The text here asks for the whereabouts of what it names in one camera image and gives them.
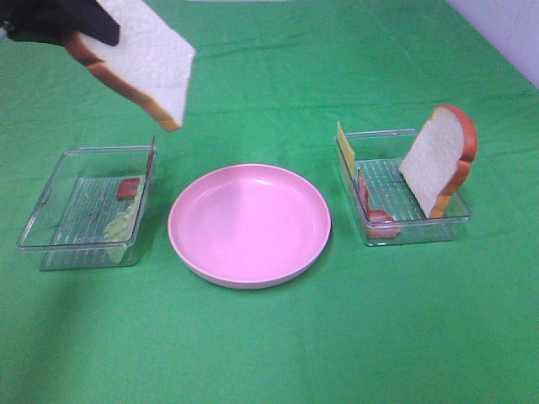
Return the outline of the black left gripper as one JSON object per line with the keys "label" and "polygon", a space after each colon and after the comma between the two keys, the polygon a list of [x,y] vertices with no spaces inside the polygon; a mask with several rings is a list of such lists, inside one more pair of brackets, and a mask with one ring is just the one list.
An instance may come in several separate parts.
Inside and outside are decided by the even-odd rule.
{"label": "black left gripper", "polygon": [[13,41],[52,45],[73,30],[111,46],[120,39],[119,24],[94,0],[1,0],[1,30]]}

